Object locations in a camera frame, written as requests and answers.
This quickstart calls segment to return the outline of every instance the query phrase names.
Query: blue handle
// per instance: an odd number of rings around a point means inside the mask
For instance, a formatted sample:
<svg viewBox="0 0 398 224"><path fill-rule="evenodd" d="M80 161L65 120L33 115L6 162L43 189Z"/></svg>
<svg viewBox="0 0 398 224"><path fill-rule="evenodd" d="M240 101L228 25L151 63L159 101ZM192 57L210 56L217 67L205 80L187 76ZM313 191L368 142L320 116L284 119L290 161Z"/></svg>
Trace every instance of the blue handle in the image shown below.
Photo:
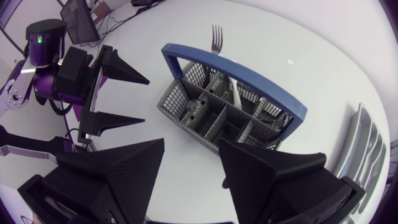
<svg viewBox="0 0 398 224"><path fill-rule="evenodd" d="M289 126L285 128L284 132L279 136L280 140L286 139L287 136L292 134L304 121L307 108L301 104L301 102L267 78L238 63L204 50L179 44L166 44L162 49L162 53L175 79L180 79L183 75L177 58L190 60L213 68L246 84L260 93L260 95L271 100L280 109L288 112L293 119Z"/></svg>

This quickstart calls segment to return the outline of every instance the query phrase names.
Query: small sticker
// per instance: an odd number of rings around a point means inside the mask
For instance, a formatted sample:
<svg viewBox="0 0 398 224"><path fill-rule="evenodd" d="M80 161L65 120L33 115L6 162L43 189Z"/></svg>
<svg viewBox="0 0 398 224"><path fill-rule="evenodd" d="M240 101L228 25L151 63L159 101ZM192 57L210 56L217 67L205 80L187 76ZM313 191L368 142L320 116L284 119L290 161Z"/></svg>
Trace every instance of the small sticker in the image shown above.
<svg viewBox="0 0 398 224"><path fill-rule="evenodd" d="M92 13L91 18L93 18L93 21L97 19L97 15L95 13Z"/></svg>

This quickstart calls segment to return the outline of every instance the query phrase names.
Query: metal bracket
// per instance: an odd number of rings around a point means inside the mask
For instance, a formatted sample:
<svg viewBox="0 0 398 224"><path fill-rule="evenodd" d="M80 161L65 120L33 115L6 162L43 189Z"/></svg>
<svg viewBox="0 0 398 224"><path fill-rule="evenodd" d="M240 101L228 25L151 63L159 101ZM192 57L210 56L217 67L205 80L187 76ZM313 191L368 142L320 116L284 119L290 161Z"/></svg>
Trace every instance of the metal bracket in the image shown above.
<svg viewBox="0 0 398 224"><path fill-rule="evenodd" d="M55 156L48 152L33 151L33 150L22 149L22 148L14 147L14 146L0 147L0 156L6 156L10 153L15 154L15 155L20 155L20 156L31 157L31 158L49 159L55 165L58 165L57 159L55 158Z"/></svg>
<svg viewBox="0 0 398 224"><path fill-rule="evenodd" d="M7 83L5 90L8 91L8 107L10 107L10 109L18 110L27 104L26 96L29 97L30 84L32 83L35 72L36 67L30 63L28 57L18 78L16 78L16 80L10 80L9 83Z"/></svg>

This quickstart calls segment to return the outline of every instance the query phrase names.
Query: dish rack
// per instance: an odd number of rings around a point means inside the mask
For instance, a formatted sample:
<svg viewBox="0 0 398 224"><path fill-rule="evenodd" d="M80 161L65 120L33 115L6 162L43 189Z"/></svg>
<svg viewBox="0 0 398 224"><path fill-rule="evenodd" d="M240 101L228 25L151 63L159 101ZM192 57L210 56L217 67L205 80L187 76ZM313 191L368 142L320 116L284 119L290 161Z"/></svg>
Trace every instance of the dish rack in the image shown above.
<svg viewBox="0 0 398 224"><path fill-rule="evenodd" d="M334 174L347 176L365 190L344 223L356 223L376 188L386 156L386 144L363 103L353 115L341 159Z"/></svg>
<svg viewBox="0 0 398 224"><path fill-rule="evenodd" d="M304 120L307 108L260 74L226 58L184 45L167 44L162 53L175 78L157 107L176 125L218 154L218 141L277 149ZM189 60L182 70L177 58ZM234 104L238 81L242 109ZM191 100L198 103L187 109Z"/></svg>

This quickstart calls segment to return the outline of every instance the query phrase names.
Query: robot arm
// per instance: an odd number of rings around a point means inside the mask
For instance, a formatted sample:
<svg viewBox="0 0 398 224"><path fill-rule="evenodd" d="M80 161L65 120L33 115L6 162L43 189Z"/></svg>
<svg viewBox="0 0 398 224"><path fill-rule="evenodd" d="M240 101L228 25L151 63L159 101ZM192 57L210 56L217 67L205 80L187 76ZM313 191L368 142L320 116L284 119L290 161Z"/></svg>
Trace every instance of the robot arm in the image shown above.
<svg viewBox="0 0 398 224"><path fill-rule="evenodd" d="M70 47L63 60L63 39L66 22L47 19L31 24L26 29L26 59L12 71L0 90L0 117L9 110L24 107L32 88L37 101L62 101L82 106L78 141L89 144L90 135L100 136L107 129L144 122L116 114L94 112L102 76L125 82L148 85L149 80L118 56L118 51L104 45L96 59L86 51Z"/></svg>

